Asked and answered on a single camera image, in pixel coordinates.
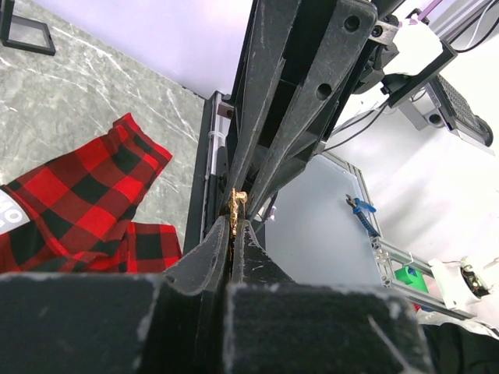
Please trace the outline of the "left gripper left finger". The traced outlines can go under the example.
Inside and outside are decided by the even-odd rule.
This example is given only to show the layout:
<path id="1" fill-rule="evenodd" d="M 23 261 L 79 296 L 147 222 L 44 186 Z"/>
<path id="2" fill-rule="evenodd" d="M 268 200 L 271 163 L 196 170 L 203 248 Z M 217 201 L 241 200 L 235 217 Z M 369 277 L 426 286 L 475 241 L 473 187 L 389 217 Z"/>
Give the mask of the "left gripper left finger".
<path id="1" fill-rule="evenodd" d="M 4 373 L 217 373 L 230 229 L 164 273 L 7 273 Z"/>

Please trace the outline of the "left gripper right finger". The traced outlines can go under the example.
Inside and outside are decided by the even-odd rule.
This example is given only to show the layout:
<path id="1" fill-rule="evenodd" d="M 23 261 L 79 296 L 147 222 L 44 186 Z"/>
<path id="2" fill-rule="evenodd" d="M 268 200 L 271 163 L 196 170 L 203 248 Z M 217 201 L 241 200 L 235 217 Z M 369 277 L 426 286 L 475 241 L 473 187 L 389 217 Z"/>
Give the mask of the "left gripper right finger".
<path id="1" fill-rule="evenodd" d="M 378 286 L 295 283 L 249 221 L 233 242 L 225 291 L 226 373 L 430 373 L 412 306 Z"/>

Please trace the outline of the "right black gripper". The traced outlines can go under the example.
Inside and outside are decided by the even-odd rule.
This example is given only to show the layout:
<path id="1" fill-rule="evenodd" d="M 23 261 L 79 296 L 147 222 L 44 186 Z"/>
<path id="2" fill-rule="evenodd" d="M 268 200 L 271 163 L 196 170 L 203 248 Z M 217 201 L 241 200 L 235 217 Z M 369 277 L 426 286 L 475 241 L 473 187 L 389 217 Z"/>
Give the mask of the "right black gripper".
<path id="1" fill-rule="evenodd" d="M 246 179 L 246 217 L 306 167 L 352 91 L 385 77 L 395 44 L 368 41 L 377 19 L 395 25 L 401 1 L 255 1 L 225 140 L 220 213 Z"/>

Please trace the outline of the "red black plaid shirt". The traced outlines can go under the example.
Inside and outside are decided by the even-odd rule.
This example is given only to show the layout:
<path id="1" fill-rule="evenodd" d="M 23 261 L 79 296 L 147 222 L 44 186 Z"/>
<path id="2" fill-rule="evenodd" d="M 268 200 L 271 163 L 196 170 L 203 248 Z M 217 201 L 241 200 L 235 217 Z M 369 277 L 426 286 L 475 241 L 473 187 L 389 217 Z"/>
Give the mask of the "red black plaid shirt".
<path id="1" fill-rule="evenodd" d="M 181 259 L 176 229 L 134 221 L 171 154 L 131 114 L 103 136 L 1 187 L 1 270 L 160 273 Z"/>

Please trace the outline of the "gold leaf brooch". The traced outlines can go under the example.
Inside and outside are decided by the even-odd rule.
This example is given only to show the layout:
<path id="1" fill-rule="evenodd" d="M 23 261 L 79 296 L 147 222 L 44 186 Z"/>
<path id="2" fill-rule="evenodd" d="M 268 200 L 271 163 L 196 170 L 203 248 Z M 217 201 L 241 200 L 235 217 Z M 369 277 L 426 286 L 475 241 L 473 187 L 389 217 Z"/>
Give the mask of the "gold leaf brooch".
<path id="1" fill-rule="evenodd" d="M 237 235 L 239 208 L 242 206 L 243 214 L 246 214 L 247 199 L 247 193 L 244 191 L 236 191 L 235 189 L 232 189 L 230 192 L 228 208 L 231 236 L 233 238 Z"/>

